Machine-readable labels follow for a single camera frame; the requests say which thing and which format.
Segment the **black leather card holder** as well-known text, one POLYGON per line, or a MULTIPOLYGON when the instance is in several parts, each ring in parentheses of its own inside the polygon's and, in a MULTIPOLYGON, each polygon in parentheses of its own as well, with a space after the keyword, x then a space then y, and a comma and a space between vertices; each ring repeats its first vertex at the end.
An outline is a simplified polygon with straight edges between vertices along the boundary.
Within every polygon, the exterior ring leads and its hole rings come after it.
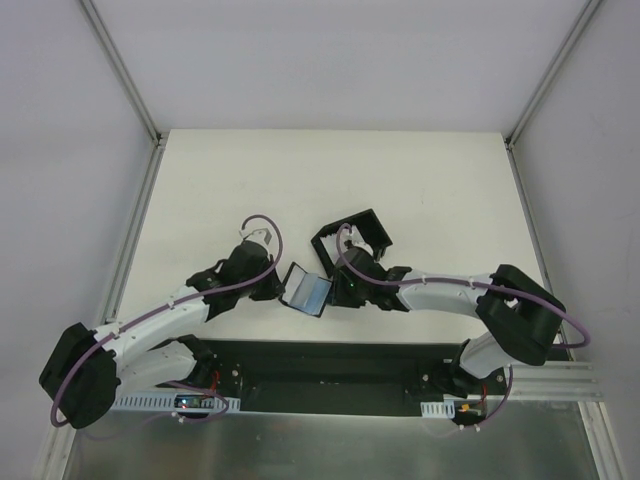
POLYGON ((283 281, 283 292, 279 301, 286 307, 319 318, 328 302, 332 282, 309 273, 296 262, 292 262, 283 281))

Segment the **black plastic card tray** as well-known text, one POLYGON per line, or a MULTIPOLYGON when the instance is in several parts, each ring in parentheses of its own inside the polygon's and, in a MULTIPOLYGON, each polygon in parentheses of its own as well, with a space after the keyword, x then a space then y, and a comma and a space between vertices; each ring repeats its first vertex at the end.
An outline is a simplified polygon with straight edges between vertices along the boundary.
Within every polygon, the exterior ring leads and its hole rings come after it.
POLYGON ((393 245, 391 237, 372 208, 326 224, 311 238, 311 246, 329 277, 333 275, 335 264, 339 260, 337 238, 340 238, 343 252, 346 252, 349 242, 363 244, 375 260, 380 260, 387 248, 393 245))

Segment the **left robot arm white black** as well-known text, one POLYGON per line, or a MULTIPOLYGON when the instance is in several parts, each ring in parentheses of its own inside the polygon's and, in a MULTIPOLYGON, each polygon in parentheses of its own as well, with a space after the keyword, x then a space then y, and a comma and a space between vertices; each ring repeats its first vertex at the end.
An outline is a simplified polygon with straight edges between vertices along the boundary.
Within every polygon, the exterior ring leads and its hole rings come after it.
POLYGON ((242 298, 277 297, 282 288, 276 260, 267 241, 250 235, 140 317, 93 329, 68 327, 39 377, 53 402, 52 425, 83 429, 120 398, 151 386, 177 382, 213 394, 221 382, 220 362, 195 332, 242 298))

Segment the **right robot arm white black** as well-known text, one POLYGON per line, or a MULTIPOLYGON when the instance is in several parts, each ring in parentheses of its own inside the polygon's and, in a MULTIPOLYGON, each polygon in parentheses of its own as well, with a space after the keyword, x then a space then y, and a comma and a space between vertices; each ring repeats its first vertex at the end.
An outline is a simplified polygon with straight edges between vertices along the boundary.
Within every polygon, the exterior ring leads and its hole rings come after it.
POLYGON ((383 311, 440 311, 477 319, 487 329, 464 341, 449 362, 428 374, 444 393, 465 398, 494 371, 517 361, 542 366, 566 312, 560 302, 513 265, 479 277, 444 277, 410 267, 386 269, 360 246, 338 250, 332 275, 335 306, 383 311))

